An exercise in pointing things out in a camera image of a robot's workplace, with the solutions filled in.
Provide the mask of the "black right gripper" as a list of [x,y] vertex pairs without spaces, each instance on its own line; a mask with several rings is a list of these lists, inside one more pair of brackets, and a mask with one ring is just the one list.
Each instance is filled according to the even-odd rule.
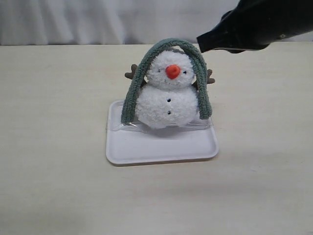
[[311,32],[312,0],[241,0],[209,32],[197,37],[201,52],[257,51],[271,43]]

